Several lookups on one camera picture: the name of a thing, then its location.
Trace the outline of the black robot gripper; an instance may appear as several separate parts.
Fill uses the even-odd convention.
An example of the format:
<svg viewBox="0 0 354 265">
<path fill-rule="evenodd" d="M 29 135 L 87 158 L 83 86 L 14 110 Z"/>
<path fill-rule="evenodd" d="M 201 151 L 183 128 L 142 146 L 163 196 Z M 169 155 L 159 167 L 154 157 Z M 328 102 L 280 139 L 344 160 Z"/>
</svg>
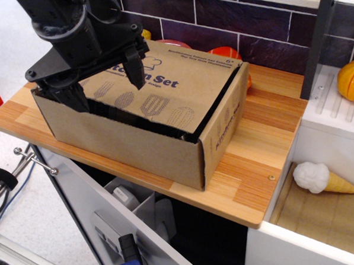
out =
<svg viewBox="0 0 354 265">
<path fill-rule="evenodd" d="M 78 82 L 118 64 L 138 90 L 144 86 L 142 59 L 148 45 L 141 25 L 99 20 L 85 6 L 27 9 L 26 13 L 35 33 L 52 45 L 25 73 L 46 99 L 90 112 Z"/>
</svg>

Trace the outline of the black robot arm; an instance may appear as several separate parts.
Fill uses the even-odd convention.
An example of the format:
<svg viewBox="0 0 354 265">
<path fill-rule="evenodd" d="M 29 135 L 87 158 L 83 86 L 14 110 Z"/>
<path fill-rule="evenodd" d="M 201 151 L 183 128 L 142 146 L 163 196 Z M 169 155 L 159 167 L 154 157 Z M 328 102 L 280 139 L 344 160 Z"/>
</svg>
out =
<svg viewBox="0 0 354 265">
<path fill-rule="evenodd" d="M 145 84 L 142 59 L 149 48 L 142 26 L 119 23 L 117 0 L 18 0 L 35 33 L 52 44 L 25 73 L 51 100 L 78 112 L 89 111 L 80 81 L 122 64 L 129 81 Z"/>
</svg>

